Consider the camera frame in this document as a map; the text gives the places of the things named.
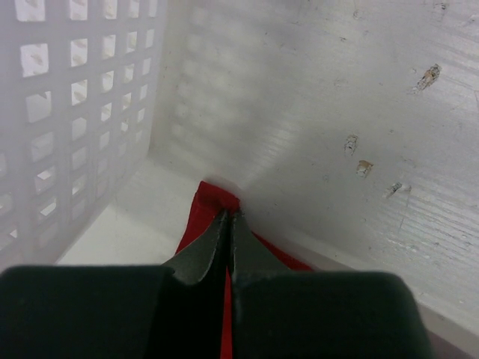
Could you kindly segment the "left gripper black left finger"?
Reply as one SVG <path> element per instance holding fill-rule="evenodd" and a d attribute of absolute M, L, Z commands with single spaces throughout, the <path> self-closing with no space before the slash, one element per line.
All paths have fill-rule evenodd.
<path fill-rule="evenodd" d="M 14 266 L 3 358 L 218 358 L 228 214 L 161 265 Z"/>

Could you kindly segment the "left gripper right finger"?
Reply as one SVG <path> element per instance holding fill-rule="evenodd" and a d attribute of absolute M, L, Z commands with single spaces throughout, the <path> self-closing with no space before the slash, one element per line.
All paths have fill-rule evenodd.
<path fill-rule="evenodd" d="M 231 221 L 235 358 L 432 358 L 412 292 L 381 271 L 294 271 Z"/>

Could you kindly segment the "red t shirt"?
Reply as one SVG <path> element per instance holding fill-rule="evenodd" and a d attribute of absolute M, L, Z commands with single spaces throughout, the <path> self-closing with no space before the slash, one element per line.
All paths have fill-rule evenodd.
<path fill-rule="evenodd" d="M 223 209 L 234 214 L 240 207 L 240 200 L 229 191 L 216 185 L 201 181 L 193 197 L 189 218 L 183 238 L 180 240 L 175 254 L 180 253 L 184 248 L 193 243 L 212 223 L 215 216 Z M 263 237 L 256 233 L 253 235 L 261 242 L 276 258 L 278 258 L 286 267 L 294 271 L 312 271 L 312 267 L 297 260 L 291 255 L 283 252 L 273 244 L 269 243 Z M 224 313 L 222 322 L 222 344 L 221 359 L 231 359 L 233 355 L 232 347 L 232 305 L 231 305 L 231 276 L 226 270 L 225 277 L 225 296 Z"/>

